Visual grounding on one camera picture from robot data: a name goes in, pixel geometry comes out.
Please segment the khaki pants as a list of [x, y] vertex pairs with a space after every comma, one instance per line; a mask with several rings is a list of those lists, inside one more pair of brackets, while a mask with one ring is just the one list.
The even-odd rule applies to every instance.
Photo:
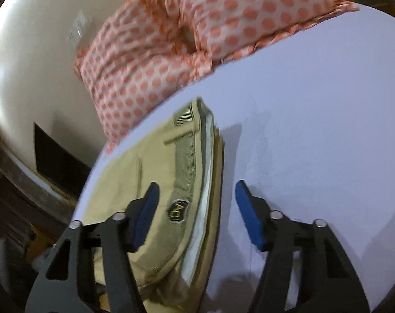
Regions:
[[159, 186], [145, 244], [130, 255], [148, 312], [199, 309], [219, 229], [222, 144], [211, 110], [196, 98], [140, 140], [102, 155], [84, 187], [74, 217], [88, 225]]

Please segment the white bed mattress sheet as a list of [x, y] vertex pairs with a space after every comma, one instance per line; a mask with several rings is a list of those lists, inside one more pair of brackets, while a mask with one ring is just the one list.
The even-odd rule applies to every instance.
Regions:
[[371, 308], [395, 285], [395, 18], [360, 6], [222, 65], [161, 104], [118, 156], [200, 97], [224, 139], [220, 232], [203, 312], [246, 312], [265, 263], [235, 185], [293, 220], [324, 219]]

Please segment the left polka dot pillow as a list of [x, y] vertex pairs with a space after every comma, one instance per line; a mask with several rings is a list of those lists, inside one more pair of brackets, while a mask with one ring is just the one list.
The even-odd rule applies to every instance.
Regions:
[[87, 89], [111, 152], [155, 107], [212, 71], [177, 24], [147, 0], [125, 0], [79, 50], [76, 76]]

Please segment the polka dot pillow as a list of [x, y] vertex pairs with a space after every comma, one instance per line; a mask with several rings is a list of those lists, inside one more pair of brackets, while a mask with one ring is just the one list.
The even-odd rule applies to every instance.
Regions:
[[358, 11], [347, 0], [143, 0], [194, 36], [213, 61], [245, 57], [298, 31]]
[[125, 0], [79, 50], [76, 76], [87, 89], [111, 152], [155, 107], [212, 71], [177, 24], [147, 0]]

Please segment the right polka dot pillow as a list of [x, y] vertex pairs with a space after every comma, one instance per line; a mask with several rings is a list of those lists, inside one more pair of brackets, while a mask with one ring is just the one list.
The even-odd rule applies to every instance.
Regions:
[[245, 57], [298, 31], [358, 11], [347, 0], [143, 0], [194, 36], [213, 61]]

